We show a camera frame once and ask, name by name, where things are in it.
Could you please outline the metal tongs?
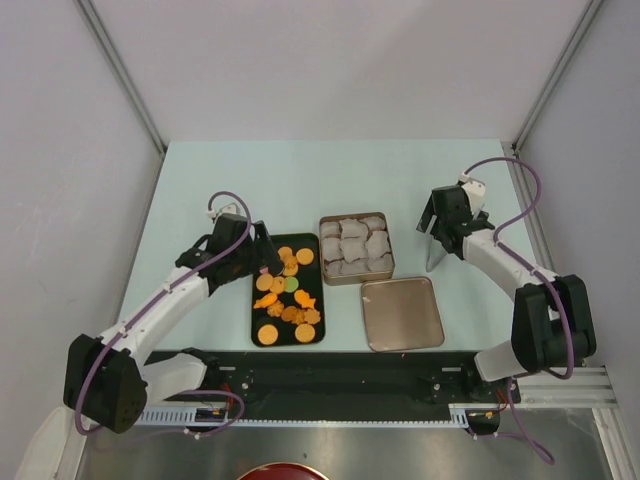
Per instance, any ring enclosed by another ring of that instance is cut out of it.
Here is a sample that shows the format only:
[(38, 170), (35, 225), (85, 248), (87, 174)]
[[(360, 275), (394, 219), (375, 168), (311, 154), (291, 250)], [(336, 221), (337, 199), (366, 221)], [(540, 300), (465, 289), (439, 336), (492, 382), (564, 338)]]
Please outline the metal tongs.
[(447, 255), (462, 258), (463, 239), (471, 233), (489, 228), (489, 214), (482, 210), (477, 217), (468, 212), (460, 203), (461, 213), (447, 213), (443, 208), (436, 209), (435, 200), (430, 198), (423, 211), (417, 230), (425, 233), (426, 271), (433, 272)]

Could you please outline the fish shaped orange cookie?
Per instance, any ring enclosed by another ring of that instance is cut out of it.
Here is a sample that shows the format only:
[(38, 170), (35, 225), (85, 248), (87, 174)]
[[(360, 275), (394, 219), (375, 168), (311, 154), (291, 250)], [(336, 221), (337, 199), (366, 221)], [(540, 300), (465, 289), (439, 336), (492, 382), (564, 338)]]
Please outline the fish shaped orange cookie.
[(308, 292), (302, 289), (298, 289), (294, 292), (295, 302), (303, 309), (314, 309), (316, 299), (313, 298)]

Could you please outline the square cookie tin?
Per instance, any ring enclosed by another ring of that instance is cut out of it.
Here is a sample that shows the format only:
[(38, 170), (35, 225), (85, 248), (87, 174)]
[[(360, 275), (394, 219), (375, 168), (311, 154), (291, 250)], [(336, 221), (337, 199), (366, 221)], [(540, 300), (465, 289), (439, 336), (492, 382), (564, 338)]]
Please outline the square cookie tin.
[(382, 212), (325, 216), (319, 220), (320, 266), (329, 286), (391, 279), (395, 259)]

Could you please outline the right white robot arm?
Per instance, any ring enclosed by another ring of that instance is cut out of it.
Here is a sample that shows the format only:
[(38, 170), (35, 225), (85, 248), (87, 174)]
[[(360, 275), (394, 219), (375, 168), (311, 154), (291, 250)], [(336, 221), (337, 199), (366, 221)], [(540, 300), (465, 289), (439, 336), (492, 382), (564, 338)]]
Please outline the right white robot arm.
[(461, 376), (473, 401), (486, 400), (508, 377), (569, 377), (597, 349), (584, 281), (535, 266), (497, 239), (483, 199), (484, 185), (474, 181), (436, 188), (416, 227), (430, 247), (476, 267), (513, 302), (510, 339), (477, 353), (475, 367)]

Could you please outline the square tin lid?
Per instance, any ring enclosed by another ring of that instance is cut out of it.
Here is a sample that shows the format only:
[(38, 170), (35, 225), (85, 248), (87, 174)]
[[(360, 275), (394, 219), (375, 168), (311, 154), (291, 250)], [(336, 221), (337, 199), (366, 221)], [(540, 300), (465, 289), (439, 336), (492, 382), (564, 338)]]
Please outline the square tin lid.
[(444, 344), (440, 312), (428, 277), (364, 283), (361, 302), (367, 342), (372, 351), (428, 349)]

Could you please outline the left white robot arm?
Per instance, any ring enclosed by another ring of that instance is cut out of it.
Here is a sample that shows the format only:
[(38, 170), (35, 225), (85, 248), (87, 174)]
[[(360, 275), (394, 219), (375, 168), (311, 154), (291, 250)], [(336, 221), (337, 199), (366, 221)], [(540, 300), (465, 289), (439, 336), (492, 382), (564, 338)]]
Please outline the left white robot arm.
[(148, 360), (159, 342), (219, 288), (262, 269), (284, 268), (265, 224), (231, 213), (218, 215), (213, 230), (184, 251), (163, 285), (130, 317), (100, 335), (79, 335), (67, 357), (63, 403), (83, 421), (114, 433), (130, 429), (150, 404), (176, 395), (207, 400), (221, 387), (206, 355), (187, 348), (156, 363)]

